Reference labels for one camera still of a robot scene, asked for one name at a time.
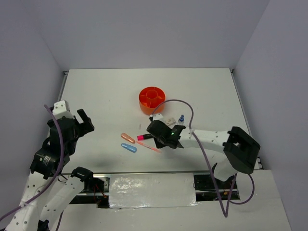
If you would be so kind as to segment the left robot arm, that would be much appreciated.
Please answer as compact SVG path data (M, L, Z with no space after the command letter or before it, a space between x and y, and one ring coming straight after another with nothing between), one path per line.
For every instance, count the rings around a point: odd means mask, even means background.
M77 167L61 189L50 197L64 166L75 153L78 139L93 132L94 125L83 109L77 111L82 119L78 122L65 100L45 108L51 116L47 123L49 135L34 154L19 206L0 218L13 216L4 228L6 231L48 231L56 222L61 222L63 211L78 193L89 192L94 187L93 172Z

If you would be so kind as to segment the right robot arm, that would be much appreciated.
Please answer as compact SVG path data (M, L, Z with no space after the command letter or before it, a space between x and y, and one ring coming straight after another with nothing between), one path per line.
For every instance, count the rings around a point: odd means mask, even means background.
M150 116L147 132L154 137L158 149L169 147L200 148L222 154L222 160L211 167L213 174L209 183L214 188L222 187L237 173L252 174L260 151L259 143L240 127L229 131L207 131L175 125L170 128L157 115Z

